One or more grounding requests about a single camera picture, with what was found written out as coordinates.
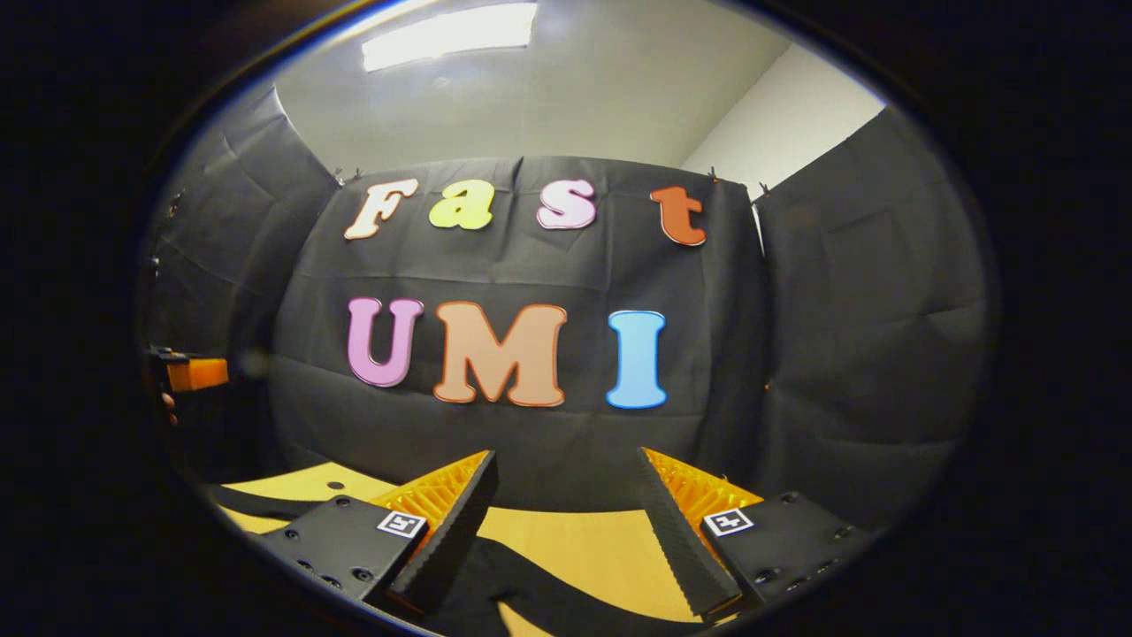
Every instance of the blue letter i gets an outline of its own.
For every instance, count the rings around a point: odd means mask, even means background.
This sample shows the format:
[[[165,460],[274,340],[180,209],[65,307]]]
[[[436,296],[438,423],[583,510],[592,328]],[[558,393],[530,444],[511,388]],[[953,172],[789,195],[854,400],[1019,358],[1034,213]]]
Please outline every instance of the blue letter i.
[[[645,410],[668,399],[657,384],[657,339],[664,327],[664,316],[657,311],[614,311],[609,327],[617,333],[620,354],[617,360],[617,387],[606,394],[606,402],[621,410]]]

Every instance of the black curtain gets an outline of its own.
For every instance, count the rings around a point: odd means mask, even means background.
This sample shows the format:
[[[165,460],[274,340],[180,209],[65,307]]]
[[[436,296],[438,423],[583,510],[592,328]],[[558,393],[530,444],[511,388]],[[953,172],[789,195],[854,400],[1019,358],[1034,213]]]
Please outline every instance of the black curtain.
[[[299,248],[337,188],[274,87],[218,114],[164,186],[146,337],[229,362],[229,385],[177,397],[189,468],[204,480],[286,468],[267,413],[266,356]]]
[[[348,240],[369,187],[417,179],[378,232]],[[430,208],[456,181],[495,187],[491,222],[479,230],[437,227]],[[542,188],[559,179],[594,187],[597,216],[574,230],[548,230],[535,213]],[[702,201],[692,224],[702,244],[681,244],[661,226],[650,192],[679,186]],[[764,381],[762,256],[740,183],[670,167],[583,157],[472,158],[363,175],[331,200],[303,247],[280,309],[269,375],[284,449],[303,466],[331,459],[405,482],[482,449],[498,456],[501,507],[600,511],[635,509],[633,453],[646,446],[740,480],[758,429]],[[403,382],[376,388],[346,358],[348,303],[388,305],[412,298],[418,318]],[[565,402],[532,408],[477,388],[466,405],[432,396],[441,380],[446,332],[436,308],[479,303],[501,342],[518,311],[550,303],[567,311],[558,335],[557,378]],[[659,311],[659,385],[667,401],[648,410],[606,402],[617,382],[618,342],[609,315]],[[383,309],[371,356],[386,361],[393,320]]]
[[[986,272],[961,191],[885,109],[756,199],[773,316],[760,492],[797,490],[868,526],[931,485],[987,355]]]

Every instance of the peach letter m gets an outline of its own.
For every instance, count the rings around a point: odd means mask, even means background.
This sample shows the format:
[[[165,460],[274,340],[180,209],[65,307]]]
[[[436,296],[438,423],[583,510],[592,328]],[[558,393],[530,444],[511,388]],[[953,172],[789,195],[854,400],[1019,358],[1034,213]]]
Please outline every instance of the peach letter m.
[[[475,390],[468,385],[471,369],[483,393],[495,403],[503,395],[512,372],[515,386],[507,398],[523,407],[561,405],[566,395],[558,389],[558,329],[566,324],[566,310],[555,304],[528,304],[503,344],[496,341],[483,309],[466,301],[445,302],[436,308],[447,336],[444,347],[444,378],[432,395],[445,403],[471,403]]]

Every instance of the wooden table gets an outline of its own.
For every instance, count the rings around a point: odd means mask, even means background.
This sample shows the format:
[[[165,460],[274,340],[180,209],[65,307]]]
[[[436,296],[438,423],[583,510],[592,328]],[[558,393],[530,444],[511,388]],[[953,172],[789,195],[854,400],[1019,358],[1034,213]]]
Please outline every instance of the wooden table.
[[[328,483],[343,487],[331,489]],[[340,494],[370,501],[396,488],[333,463],[226,487],[268,498],[319,501]],[[245,531],[267,533],[286,525],[223,510]],[[704,626],[684,600],[643,510],[550,514],[491,507],[479,535],[506,544],[603,602],[643,616]],[[506,604],[499,604],[499,612],[512,635],[547,635]]]

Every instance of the ceiling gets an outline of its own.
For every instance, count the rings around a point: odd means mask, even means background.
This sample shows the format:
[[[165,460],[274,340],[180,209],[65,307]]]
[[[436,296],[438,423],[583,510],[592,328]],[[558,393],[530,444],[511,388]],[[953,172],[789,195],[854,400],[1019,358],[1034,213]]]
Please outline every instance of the ceiling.
[[[788,45],[709,0],[539,0],[526,49],[362,69],[380,33],[497,2],[441,0],[308,51],[275,78],[280,101],[343,175],[500,155],[679,166]]]

